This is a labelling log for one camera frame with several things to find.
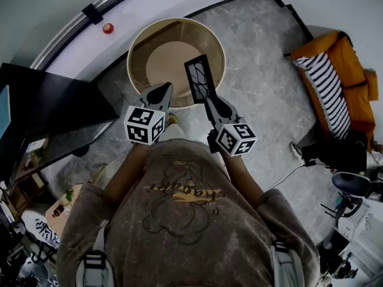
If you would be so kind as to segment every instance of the sneaker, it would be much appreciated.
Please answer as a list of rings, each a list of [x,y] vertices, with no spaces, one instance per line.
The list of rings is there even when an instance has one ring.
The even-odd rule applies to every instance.
[[[175,114],[173,113],[169,113],[169,116],[168,116],[168,123],[169,124],[175,124],[175,123],[178,123],[178,119],[176,117]]]
[[[305,164],[305,161],[302,157],[302,149],[299,148],[294,142],[290,142],[290,148],[294,154],[294,156],[299,160],[301,165]]]

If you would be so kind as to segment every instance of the speckled floor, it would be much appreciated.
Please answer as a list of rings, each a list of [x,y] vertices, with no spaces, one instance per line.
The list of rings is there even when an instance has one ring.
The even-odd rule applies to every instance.
[[[254,179],[266,190],[300,166],[289,143],[300,141],[317,120],[301,78],[283,57],[284,52],[304,44],[305,36],[291,12],[273,0],[235,0],[193,18],[211,28],[222,42],[227,69],[217,93],[229,100],[256,131],[259,141],[243,158]],[[101,179],[105,185],[131,148],[122,118],[137,95],[127,77],[126,61],[105,74],[98,86],[121,119],[84,157],[71,155],[43,170],[56,196],[91,179],[102,163],[108,163]],[[201,105],[179,110],[177,116],[192,139],[203,140],[211,128]],[[320,203],[334,206],[337,198],[330,172],[323,166],[301,168],[278,188],[318,243],[334,225],[320,207]]]

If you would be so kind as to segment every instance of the white wall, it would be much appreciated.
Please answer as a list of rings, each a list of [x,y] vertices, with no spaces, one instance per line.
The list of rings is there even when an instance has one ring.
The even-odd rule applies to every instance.
[[[377,71],[381,100],[372,102],[372,109],[375,139],[383,142],[383,0],[283,1],[294,7],[314,36],[318,30],[315,26],[345,31],[363,67]]]
[[[94,0],[0,0],[0,63],[29,65],[60,28]],[[383,0],[283,0],[314,35],[344,30],[365,68],[378,72],[383,94]],[[372,103],[375,138],[383,141],[383,100]]]
[[[49,40],[94,0],[0,0],[0,64],[29,66]]]

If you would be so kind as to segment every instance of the striped cushion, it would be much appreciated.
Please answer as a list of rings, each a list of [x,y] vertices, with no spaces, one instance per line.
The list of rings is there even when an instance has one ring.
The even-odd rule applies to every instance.
[[[300,57],[295,64],[305,74],[317,92],[330,133],[345,139],[350,131],[350,119],[341,81],[326,52],[313,57]]]

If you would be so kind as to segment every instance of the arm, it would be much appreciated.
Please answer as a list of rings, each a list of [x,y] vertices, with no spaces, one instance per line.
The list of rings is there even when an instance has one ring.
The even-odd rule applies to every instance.
[[[258,186],[247,170],[240,156],[231,157],[228,153],[220,151],[226,164],[227,172],[234,187],[243,195],[245,200],[253,207],[259,205],[263,190]]]
[[[316,286],[320,272],[317,248],[281,192],[278,189],[267,191],[256,211],[271,233],[297,252],[305,286]]]
[[[120,204],[127,192],[142,174],[150,146],[136,144],[128,153],[116,174],[109,181],[105,194]]]

